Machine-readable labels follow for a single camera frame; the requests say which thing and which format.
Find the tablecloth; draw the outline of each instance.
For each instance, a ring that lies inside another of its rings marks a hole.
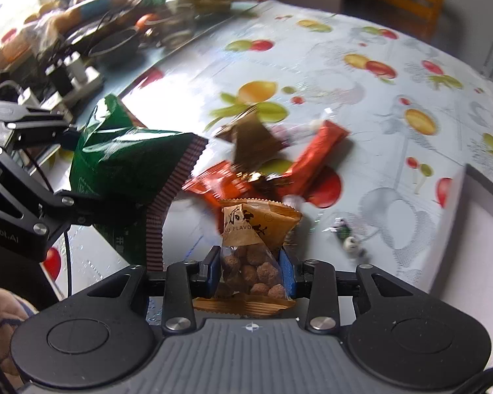
[[[306,197],[303,259],[341,271],[369,262],[416,285],[453,176],[471,163],[493,181],[493,84],[426,43],[341,14],[260,3],[156,65],[123,101],[147,127],[210,138],[231,120],[219,115],[238,110],[238,95],[263,103],[267,125],[330,119],[351,132]],[[266,169],[284,170],[309,140]],[[230,155],[212,139],[194,174]],[[362,241],[363,257],[324,232],[336,217]],[[163,229],[165,264],[202,259],[220,243],[205,203],[180,195]]]

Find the power strip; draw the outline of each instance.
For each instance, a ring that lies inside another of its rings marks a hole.
[[[73,115],[69,111],[78,101],[82,98],[93,93],[96,89],[103,85],[104,78],[94,67],[88,67],[85,69],[85,73],[88,77],[88,82],[81,84],[76,78],[71,80],[73,90],[66,96],[62,97],[60,93],[55,92],[48,99],[42,102],[40,107],[50,111],[60,111],[64,114],[64,119],[68,122],[71,121]]]

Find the black wire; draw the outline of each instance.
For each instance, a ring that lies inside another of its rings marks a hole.
[[[493,367],[469,379],[458,387],[453,394],[484,394],[490,387],[493,387]]]
[[[38,174],[43,179],[43,181],[46,184],[48,190],[50,190],[52,193],[54,193],[55,191],[51,187],[51,184],[49,183],[48,179],[46,178],[46,175],[44,174],[44,172],[42,171],[42,169],[40,168],[40,166],[38,165],[38,163],[36,162],[36,160],[33,158],[33,156],[26,149],[23,149],[22,151],[25,152],[25,154],[27,155],[27,158],[29,159],[29,161],[31,162],[31,164],[33,164],[33,166],[35,167],[35,169],[37,169]]]
[[[64,244],[66,245],[66,267],[68,274],[68,297],[72,295],[72,285],[71,285],[71,254],[69,252],[69,237],[68,232],[64,231]]]
[[[41,176],[41,178],[45,182],[48,190],[50,190],[50,192],[54,193],[55,191],[53,190],[53,187],[49,183],[46,175],[44,174],[44,172],[42,171],[42,169],[40,168],[40,166],[38,165],[38,163],[36,162],[36,160],[33,158],[33,156],[31,155],[31,153],[29,151],[27,151],[26,149],[23,149],[22,151],[25,152],[25,154],[27,155],[27,158],[29,159],[29,161],[31,162],[31,164],[33,164],[33,166],[37,170],[38,174]],[[66,267],[67,267],[66,270],[67,270],[67,275],[68,275],[68,297],[70,297],[71,296],[71,292],[72,292],[72,283],[71,283],[71,254],[69,252],[70,247],[69,247],[69,237],[68,237],[68,232],[67,231],[64,231],[64,244],[66,245]]]

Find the orange candy wrapper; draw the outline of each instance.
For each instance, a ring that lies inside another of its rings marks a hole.
[[[259,196],[251,184],[236,174],[229,161],[221,161],[199,176],[189,179],[182,189],[202,195],[219,213],[221,213],[220,200]]]
[[[281,176],[274,178],[277,192],[285,195],[304,195],[319,174],[332,148],[349,132],[331,121],[325,120],[305,151]]]

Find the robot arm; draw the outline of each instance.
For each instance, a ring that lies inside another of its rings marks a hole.
[[[77,139],[75,129],[60,114],[0,101],[0,246],[42,262],[48,248],[72,224],[124,223],[121,217],[130,220],[138,211],[119,197],[53,194],[9,155],[13,149],[30,146],[64,141],[76,145]]]

